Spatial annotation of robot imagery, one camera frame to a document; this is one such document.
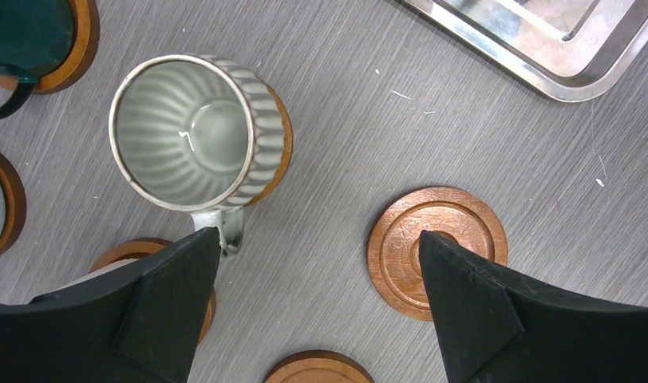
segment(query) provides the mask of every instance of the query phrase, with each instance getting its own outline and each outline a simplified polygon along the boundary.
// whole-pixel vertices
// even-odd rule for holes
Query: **mug rim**
[[[141,74],[146,70],[152,68],[155,65],[164,64],[165,62],[189,62],[192,64],[201,65],[204,68],[211,70],[214,74],[221,77],[232,89],[232,92],[235,93],[235,96],[238,98],[239,103],[242,105],[242,110],[244,111],[244,118],[247,121],[247,133],[248,133],[248,145],[247,145],[247,154],[244,157],[244,164],[242,170],[239,172],[232,184],[225,189],[220,195],[216,196],[214,199],[199,203],[195,205],[183,205],[178,203],[171,203],[164,199],[160,199],[154,196],[150,191],[146,190],[139,182],[136,180],[136,177],[129,171],[128,167],[124,163],[124,158],[120,151],[120,145],[117,143],[117,110],[120,108],[124,92],[136,80]],[[228,199],[234,192],[239,189],[239,185],[247,178],[249,173],[249,167],[254,158],[255,153],[255,122],[254,117],[251,114],[251,107],[249,106],[247,98],[244,96],[242,90],[239,88],[239,85],[235,82],[235,79],[232,78],[228,73],[221,69],[216,64],[213,64],[209,60],[206,60],[201,57],[197,57],[191,54],[178,53],[178,54],[168,54],[165,56],[159,56],[151,58],[150,60],[144,61],[132,69],[124,80],[120,83],[120,87],[115,92],[113,101],[110,105],[110,115],[109,115],[109,138],[110,138],[110,148],[113,151],[113,157],[115,162],[117,162],[117,167],[120,169],[122,176],[129,182],[131,187],[135,189],[141,196],[143,196],[148,201],[158,205],[160,207],[167,208],[173,211],[185,211],[188,213],[195,213],[200,211],[211,210],[213,207],[221,204],[223,201]]]

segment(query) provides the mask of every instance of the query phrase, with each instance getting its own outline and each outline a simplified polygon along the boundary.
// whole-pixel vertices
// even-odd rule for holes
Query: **black plastic piece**
[[[11,93],[9,100],[0,107],[0,120],[11,116],[26,103],[28,97],[33,94],[37,82],[19,82],[16,89]]]
[[[0,305],[0,382],[185,382],[220,257],[205,228],[28,305]]]
[[[648,382],[647,307],[559,289],[437,233],[420,241],[449,382]]]

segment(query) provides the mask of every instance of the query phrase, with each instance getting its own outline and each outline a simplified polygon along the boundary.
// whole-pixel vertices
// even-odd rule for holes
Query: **ceramic mug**
[[[239,251],[243,206],[272,181],[284,152],[277,101],[228,59],[173,54],[138,65],[110,109],[110,145],[145,199],[217,227],[223,255]]]
[[[21,108],[40,77],[63,63],[74,37],[68,0],[0,0],[0,75],[18,79],[0,119]]]

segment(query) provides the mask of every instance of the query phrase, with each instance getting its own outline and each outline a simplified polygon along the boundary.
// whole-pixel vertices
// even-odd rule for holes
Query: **gray table surface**
[[[259,382],[306,349],[344,353],[379,383],[445,381],[433,324],[385,304],[365,260],[383,207],[427,185],[487,202],[512,269],[648,305],[648,45],[605,96],[566,105],[394,0],[98,7],[101,45],[87,74],[0,121],[0,150],[28,197],[22,235],[0,256],[1,303],[80,278],[118,243],[191,232],[189,216],[122,179],[107,125],[131,68],[199,52],[234,59],[279,93],[294,155],[276,191],[248,208],[241,255],[220,267],[218,311],[190,382]]]

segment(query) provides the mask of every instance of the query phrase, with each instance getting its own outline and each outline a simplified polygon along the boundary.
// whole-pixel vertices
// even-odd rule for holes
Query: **mug handle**
[[[244,206],[230,210],[211,210],[192,213],[195,231],[205,227],[216,227],[219,230],[220,246],[224,258],[231,258],[239,253],[244,238]]]
[[[28,97],[30,97],[31,94],[33,94],[33,90],[35,90],[35,85],[37,85],[38,82],[18,82],[16,85],[16,89],[11,93],[11,97],[9,97],[9,100],[0,107],[0,120],[11,116],[19,110],[23,104],[28,100]]]

